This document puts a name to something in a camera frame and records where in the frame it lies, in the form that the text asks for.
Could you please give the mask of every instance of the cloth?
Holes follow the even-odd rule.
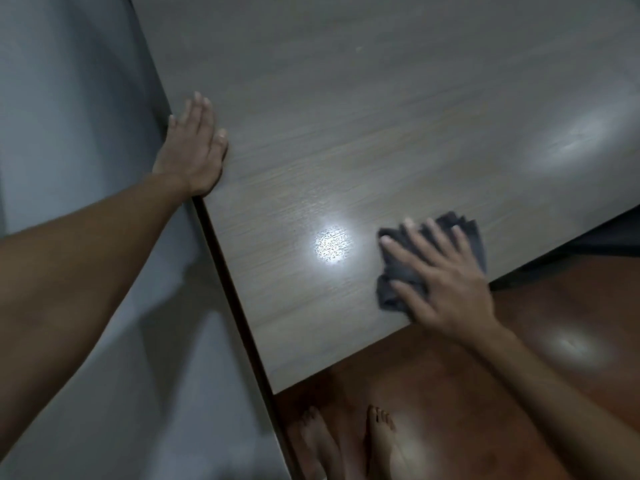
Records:
[[[480,265],[480,268],[486,273],[486,258],[484,255],[484,246],[480,238],[480,231],[478,229],[476,221],[468,221],[464,216],[458,217],[455,212],[448,212],[438,217],[436,219],[436,222],[453,243],[455,243],[455,239],[453,236],[453,231],[451,229],[455,225],[460,226],[460,229],[462,229],[462,231],[467,235],[467,238],[469,239],[471,250],[473,251],[476,260],[478,261],[478,265]],[[440,250],[440,247],[436,243],[433,235],[431,234],[431,231],[426,225],[422,224],[419,227],[419,231],[427,241],[432,243],[432,245],[434,245],[437,250]],[[418,251],[418,249],[416,249],[416,247],[411,242],[409,234],[407,234],[404,225],[400,225],[398,229],[380,229],[378,231],[378,238],[384,235],[388,235],[393,240],[400,243],[400,245],[402,245],[405,249],[411,251],[413,254],[428,262],[428,260],[420,254],[420,251]],[[414,290],[418,291],[420,295],[428,300],[429,290],[420,275],[412,270],[409,266],[405,266],[400,261],[398,261],[398,259],[391,256],[391,254],[389,254],[387,250],[385,250],[382,246],[380,246],[380,251],[382,252],[382,259],[385,263],[385,269],[384,272],[378,277],[376,286],[378,306],[380,306],[380,308],[382,308],[383,310],[393,310],[405,313],[409,312],[409,309],[398,297],[396,291],[391,288],[391,285],[389,284],[391,280],[398,280],[409,283]]]

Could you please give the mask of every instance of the microfiber towel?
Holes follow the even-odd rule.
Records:
[[[464,218],[464,216],[458,217],[455,212],[448,212],[438,217],[436,219],[436,222],[454,244],[456,240],[451,229],[453,228],[453,226],[460,226],[460,229],[462,229],[462,231],[467,235],[469,244],[471,245],[471,250],[474,256],[476,256],[478,265],[486,273],[486,257],[484,255],[484,246],[480,238],[480,231],[478,229],[476,221],[468,221],[466,220],[466,218]],[[432,245],[434,245],[437,250],[440,250],[440,247],[436,243],[433,235],[431,234],[431,231],[426,225],[422,224],[419,227],[419,231],[427,241],[432,243]],[[418,249],[416,249],[416,247],[413,245],[404,225],[400,225],[398,229],[380,229],[378,231],[378,238],[384,235],[388,235],[393,240],[400,243],[402,247],[428,262],[427,259],[425,259],[424,256],[420,254],[420,251],[418,251]],[[420,295],[422,295],[425,299],[428,299],[429,290],[420,275],[412,270],[409,266],[405,266],[400,261],[398,261],[398,259],[391,256],[391,254],[389,254],[389,252],[387,252],[387,250],[382,246],[380,246],[380,250],[382,252],[382,259],[385,262],[385,269],[384,272],[378,277],[378,283],[376,286],[376,293],[378,295],[378,306],[380,306],[380,308],[382,308],[383,310],[392,310],[405,313],[409,311],[404,302],[396,294],[396,291],[391,288],[389,282],[392,280],[404,281],[405,283],[409,283],[414,290],[418,291],[418,293],[420,293]]]

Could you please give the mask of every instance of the forearm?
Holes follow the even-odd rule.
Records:
[[[571,387],[508,330],[476,350],[516,389],[569,457],[594,479],[640,478],[640,435]]]
[[[0,458],[84,361],[188,197],[183,179],[155,175],[0,241]]]

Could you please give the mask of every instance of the wall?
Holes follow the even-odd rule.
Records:
[[[128,0],[0,1],[0,230],[71,212],[150,169],[166,107],[150,67]],[[189,204],[0,478],[286,476]]]

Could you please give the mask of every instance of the person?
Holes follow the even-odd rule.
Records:
[[[215,129],[211,102],[196,93],[180,118],[170,117],[164,145],[140,183],[0,241],[0,459],[91,352],[174,211],[218,182],[227,145],[226,131]],[[406,224],[431,264],[389,238],[381,245],[429,285],[426,302],[408,285],[393,283],[416,320],[484,357],[590,477],[640,478],[638,433],[500,325],[462,231],[454,228],[454,245],[428,220],[440,252]],[[367,417],[369,476],[411,478],[390,414],[373,406]],[[316,408],[303,415],[302,436],[328,480],[343,479],[340,450]]]
[[[389,236],[380,239],[386,250],[416,270],[429,286],[427,302],[406,283],[392,282],[416,321],[484,358],[516,391],[568,454],[572,466],[585,477],[640,479],[638,432],[567,384],[498,322],[487,279],[459,227],[453,228],[455,242],[452,242],[433,219],[426,224],[441,251],[423,238],[411,219],[405,221],[412,242],[430,264]],[[389,413],[372,406],[367,424],[371,432],[370,478],[413,478],[397,446],[396,427]],[[301,433],[322,464],[327,479],[343,479],[338,445],[315,407],[303,414]]]

